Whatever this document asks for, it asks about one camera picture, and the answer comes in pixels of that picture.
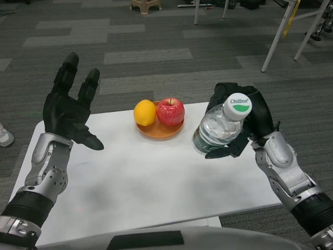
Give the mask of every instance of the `red apple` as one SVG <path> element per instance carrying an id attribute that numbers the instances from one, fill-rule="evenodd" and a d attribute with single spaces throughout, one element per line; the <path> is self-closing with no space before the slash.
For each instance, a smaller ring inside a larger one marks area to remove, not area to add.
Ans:
<path id="1" fill-rule="evenodd" d="M 157 106 L 157 118 L 164 125 L 176 126 L 184 120 L 185 108 L 176 98 L 165 98 Z"/>

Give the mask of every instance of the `orange plate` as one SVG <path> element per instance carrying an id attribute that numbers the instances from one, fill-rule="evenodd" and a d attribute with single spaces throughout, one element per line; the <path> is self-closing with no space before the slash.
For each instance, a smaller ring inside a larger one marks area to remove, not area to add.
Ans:
<path id="1" fill-rule="evenodd" d="M 158 106 L 160 102 L 154 102 L 155 107 Z M 162 124 L 159 119 L 155 118 L 155 121 L 152 125 L 150 126 L 141 126 L 137 124 L 137 127 L 140 129 L 140 131 L 152 138 L 168 138 L 173 136 L 174 134 L 177 134 L 183 127 L 184 125 L 184 120 L 177 126 L 166 126 Z"/>

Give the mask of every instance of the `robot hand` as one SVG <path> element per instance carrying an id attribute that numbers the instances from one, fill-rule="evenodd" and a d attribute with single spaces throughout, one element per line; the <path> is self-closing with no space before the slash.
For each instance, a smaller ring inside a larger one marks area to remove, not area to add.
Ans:
<path id="1" fill-rule="evenodd" d="M 63 136 L 94 150 L 102 150 L 104 149 L 102 142 L 92 135 L 85 125 L 98 86 L 98 69 L 92 69 L 88 74 L 79 91 L 78 100 L 68 96 L 78 70 L 78 63 L 77 54 L 71 53 L 57 73 L 54 87 L 44 104 L 45 132 Z"/>
<path id="2" fill-rule="evenodd" d="M 252 101 L 252 111 L 244 121 L 243 130 L 240 135 L 227 146 L 218 148 L 206 154 L 206 159 L 222 158 L 226 156 L 238 157 L 248 144 L 248 138 L 260 139 L 275 130 L 278 130 L 279 123 L 273 126 L 270 110 L 261 93 L 252 86 L 238 86 L 237 83 L 217 83 L 214 94 L 207 106 L 206 112 L 216 105 L 222 104 L 233 93 L 247 95 Z"/>
<path id="3" fill-rule="evenodd" d="M 252 86 L 218 83 L 207 110 L 222 104 L 233 93 L 246 94 L 252 111 L 244 121 L 241 134 L 225 147 L 215 149 L 206 158 L 238 157 L 249 140 L 258 167 L 266 174 L 276 196 L 311 236 L 317 249 L 333 249 L 333 201 L 297 163 L 297 154 L 273 126 L 270 110 L 261 93 Z"/>
<path id="4" fill-rule="evenodd" d="M 47 96 L 40 135 L 32 154 L 31 170 L 0 216 L 0 249 L 33 249 L 41 227 L 57 197 L 68 185 L 67 164 L 73 141 L 102 150 L 102 142 L 85 125 L 98 86 L 99 71 L 92 69 L 79 91 L 78 100 L 68 96 L 79 57 L 67 56 Z"/>

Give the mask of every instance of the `patterned carpet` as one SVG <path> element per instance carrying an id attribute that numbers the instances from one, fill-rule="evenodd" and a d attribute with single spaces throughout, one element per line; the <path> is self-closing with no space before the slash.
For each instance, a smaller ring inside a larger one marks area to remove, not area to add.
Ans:
<path id="1" fill-rule="evenodd" d="M 208 101 L 218 81 L 254 85 L 274 121 L 299 155 L 299 163 L 333 197 L 333 36 L 310 41 L 293 61 L 312 18 L 293 22 L 266 73 L 260 71 L 284 14 L 273 1 L 257 10 L 201 9 L 163 2 L 141 16 L 129 0 L 33 0 L 0 2 L 21 8 L 0 17 L 0 121 L 15 143 L 0 148 L 0 211 L 7 204 L 46 94 L 66 55 L 80 56 L 74 96 L 91 68 L 101 72 L 93 113 L 133 109 L 141 99 L 174 96 L 184 103 Z M 311 11 L 300 9 L 299 14 Z M 281 207 L 221 217 L 224 227 L 309 239 Z"/>

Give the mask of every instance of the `yellow lemon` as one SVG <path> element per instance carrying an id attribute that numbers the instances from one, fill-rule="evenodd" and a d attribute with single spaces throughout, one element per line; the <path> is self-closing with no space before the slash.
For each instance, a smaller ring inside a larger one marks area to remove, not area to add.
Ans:
<path id="1" fill-rule="evenodd" d="M 134 108 L 135 122 L 141 126 L 149 126 L 155 121 L 156 107 L 149 100 L 142 100 Z"/>

